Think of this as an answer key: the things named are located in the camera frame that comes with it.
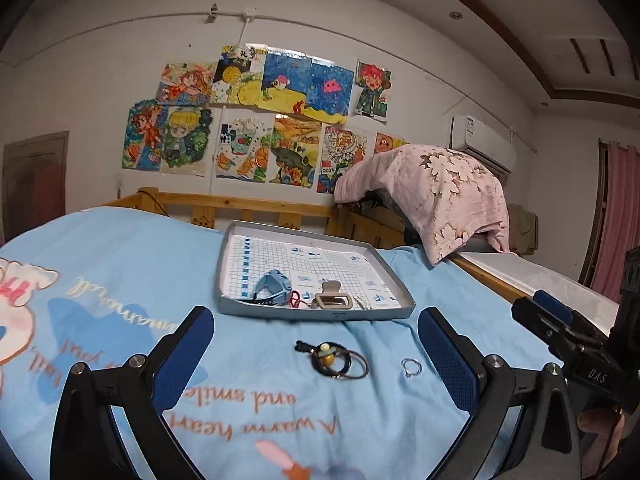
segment brown door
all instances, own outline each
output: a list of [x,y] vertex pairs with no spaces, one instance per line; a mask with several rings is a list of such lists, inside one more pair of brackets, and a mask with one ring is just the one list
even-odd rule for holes
[[68,133],[4,146],[2,224],[6,241],[65,214]]

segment bolt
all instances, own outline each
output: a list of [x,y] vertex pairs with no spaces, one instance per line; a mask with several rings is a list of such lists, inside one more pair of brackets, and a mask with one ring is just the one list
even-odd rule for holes
[[496,354],[488,355],[486,357],[486,362],[493,368],[501,368],[504,365],[504,359]]
[[549,363],[546,365],[546,371],[551,375],[560,375],[562,370],[556,363]]
[[142,354],[136,354],[129,358],[128,364],[131,368],[140,368],[146,361],[146,357]]
[[73,375],[80,375],[82,372],[84,372],[84,369],[86,368],[84,363],[76,363],[71,367],[71,373]]

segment red string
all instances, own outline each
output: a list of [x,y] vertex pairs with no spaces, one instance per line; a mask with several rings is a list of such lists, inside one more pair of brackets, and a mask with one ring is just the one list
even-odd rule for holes
[[302,300],[302,298],[300,298],[300,293],[296,290],[292,290],[291,291],[291,297],[289,298],[289,305],[292,308],[298,308],[300,306],[300,303],[304,303],[305,305],[308,305],[308,303],[304,300]]

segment grid paper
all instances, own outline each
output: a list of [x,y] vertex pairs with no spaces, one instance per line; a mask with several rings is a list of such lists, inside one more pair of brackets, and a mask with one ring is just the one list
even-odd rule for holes
[[[322,257],[311,259],[307,256],[296,256],[292,254],[291,248],[319,251]],[[354,300],[357,299],[353,302],[354,308],[363,308],[363,305],[364,308],[376,308],[374,301],[377,293],[374,290],[367,290],[366,280],[385,286],[379,274],[362,254],[318,250],[309,246],[233,235],[224,269],[224,296],[238,299],[250,298],[260,277],[273,269],[278,269],[291,279],[293,289],[298,290],[307,303],[310,303],[315,292],[322,291],[321,281],[331,279],[338,280],[342,284],[341,292],[350,294]],[[313,289],[301,290],[296,286],[298,285],[296,280],[292,278],[301,272],[317,276],[319,283],[315,283]],[[388,288],[377,290],[386,290],[390,300],[380,308],[400,306],[398,301],[390,296]]]

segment white wall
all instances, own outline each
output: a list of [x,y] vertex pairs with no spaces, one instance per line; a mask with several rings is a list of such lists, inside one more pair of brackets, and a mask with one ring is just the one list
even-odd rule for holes
[[534,122],[529,208],[538,215],[539,248],[528,259],[578,280],[598,190],[598,139],[640,146],[640,130],[577,118]]
[[[118,173],[124,175],[124,194],[140,186],[208,192],[211,153],[205,178],[121,170],[120,161],[127,111],[134,102],[154,97],[164,64],[216,60],[220,48],[235,43],[242,29],[242,21],[233,17],[205,24],[203,16],[157,16],[202,12],[213,2],[222,11],[257,7],[259,14],[360,40],[273,20],[256,20],[244,35],[247,42],[301,50],[347,67],[363,58],[392,70],[394,94],[386,126],[356,117],[348,128],[444,145],[452,115],[470,113],[509,137],[506,128],[469,99],[452,108],[462,95],[417,68],[422,67],[472,95],[530,139],[530,110],[491,71],[432,28],[377,0],[73,0],[29,19],[2,53],[16,67],[0,82],[0,142],[70,131],[68,212],[114,199]],[[156,18],[122,22],[145,16]],[[527,205],[530,151],[516,137],[513,142],[518,165],[506,193],[509,201]],[[222,179],[215,182],[213,193],[302,203],[331,200],[293,186]]]

